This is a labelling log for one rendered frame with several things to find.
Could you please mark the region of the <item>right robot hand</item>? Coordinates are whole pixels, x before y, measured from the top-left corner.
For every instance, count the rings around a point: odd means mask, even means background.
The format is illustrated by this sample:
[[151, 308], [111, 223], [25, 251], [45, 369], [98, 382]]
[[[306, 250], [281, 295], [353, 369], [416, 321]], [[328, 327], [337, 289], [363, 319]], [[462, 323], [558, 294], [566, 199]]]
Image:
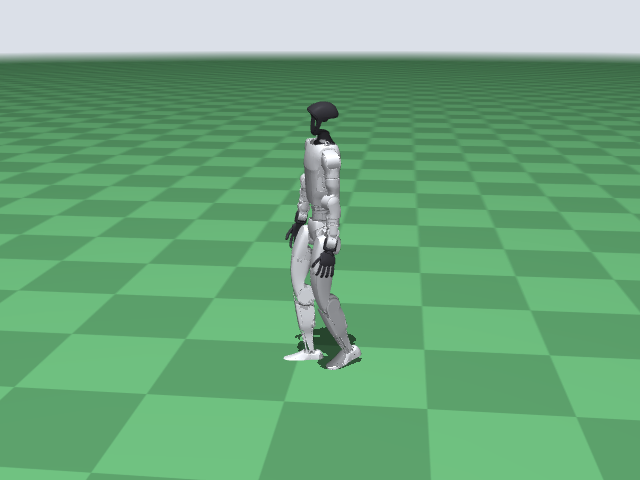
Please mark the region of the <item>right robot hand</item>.
[[[297, 211], [296, 215], [295, 215], [295, 220], [294, 221], [296, 223], [292, 225], [292, 227], [289, 229], [289, 231], [286, 234], [286, 240], [288, 240], [289, 235], [292, 234], [291, 238], [290, 238], [290, 248], [292, 248], [293, 237], [294, 237], [294, 242], [295, 242], [295, 239], [296, 239], [296, 236], [298, 234], [298, 231], [299, 231], [300, 227], [302, 225], [306, 224], [306, 222], [307, 222], [307, 219], [305, 221], [298, 220], [298, 215], [299, 215], [299, 211]], [[308, 217], [308, 214], [307, 214], [307, 217]]]

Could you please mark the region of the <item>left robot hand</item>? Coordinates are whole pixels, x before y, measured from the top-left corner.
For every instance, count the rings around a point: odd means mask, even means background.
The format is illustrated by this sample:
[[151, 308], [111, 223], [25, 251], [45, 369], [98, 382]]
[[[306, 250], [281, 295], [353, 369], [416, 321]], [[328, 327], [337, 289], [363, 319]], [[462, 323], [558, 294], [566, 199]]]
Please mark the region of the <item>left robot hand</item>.
[[315, 274], [316, 276], [318, 276], [320, 271], [321, 271], [321, 268], [323, 266], [320, 278], [323, 278], [323, 276], [325, 274], [326, 267], [327, 267], [327, 272], [326, 272], [325, 278], [327, 278], [329, 276], [330, 266], [332, 266], [331, 267], [331, 275], [330, 275], [330, 277], [333, 277], [333, 275], [334, 275], [335, 256], [334, 256], [333, 252], [336, 251], [337, 243], [336, 243], [336, 247], [334, 249], [326, 248], [326, 244], [327, 244], [327, 237], [325, 238], [324, 245], [323, 245], [323, 249], [325, 251], [321, 253], [321, 256], [311, 266], [312, 268], [315, 267], [315, 265], [320, 261], [319, 262], [320, 265], [319, 265], [318, 271]]

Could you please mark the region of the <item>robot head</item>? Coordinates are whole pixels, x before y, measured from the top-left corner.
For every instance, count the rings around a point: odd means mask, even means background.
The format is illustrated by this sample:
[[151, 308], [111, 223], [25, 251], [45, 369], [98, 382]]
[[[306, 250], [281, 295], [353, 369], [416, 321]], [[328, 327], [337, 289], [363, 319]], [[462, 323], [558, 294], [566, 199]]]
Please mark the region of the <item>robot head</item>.
[[[311, 114], [311, 133], [312, 135], [318, 135], [317, 140], [314, 141], [315, 145], [325, 144], [319, 140], [326, 140], [331, 145], [335, 145], [334, 141], [330, 137], [330, 134], [325, 129], [320, 129], [321, 123], [338, 117], [337, 108], [330, 102], [316, 102], [307, 108], [307, 111]], [[315, 126], [316, 120], [316, 126]], [[328, 145], [327, 142], [327, 145]]]

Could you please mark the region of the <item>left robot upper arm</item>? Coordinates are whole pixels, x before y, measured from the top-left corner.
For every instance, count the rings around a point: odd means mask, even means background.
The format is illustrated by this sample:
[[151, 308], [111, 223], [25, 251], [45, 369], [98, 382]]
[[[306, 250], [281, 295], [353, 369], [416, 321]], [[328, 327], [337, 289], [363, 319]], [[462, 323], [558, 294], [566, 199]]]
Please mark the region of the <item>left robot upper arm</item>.
[[334, 150], [325, 150], [322, 152], [321, 165], [325, 172], [325, 185], [328, 194], [321, 199], [321, 205], [324, 209], [329, 210], [328, 201], [332, 197], [336, 197], [340, 203], [340, 168], [341, 158]]

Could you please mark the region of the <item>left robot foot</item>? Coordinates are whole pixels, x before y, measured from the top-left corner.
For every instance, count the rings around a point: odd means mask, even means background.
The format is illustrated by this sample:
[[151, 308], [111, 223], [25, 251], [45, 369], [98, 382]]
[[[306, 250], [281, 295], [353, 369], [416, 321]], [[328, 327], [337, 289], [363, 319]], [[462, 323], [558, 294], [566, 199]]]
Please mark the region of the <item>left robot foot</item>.
[[[345, 353], [345, 351], [343, 352], [342, 350], [340, 350], [339, 353], [330, 362], [326, 364], [326, 368], [329, 370], [336, 370], [347, 365], [353, 359], [360, 357], [361, 351], [359, 347], [356, 345], [351, 345], [351, 347], [352, 347], [352, 352], [349, 352], [348, 354]], [[348, 352], [347, 348], [346, 348], [346, 351]]]

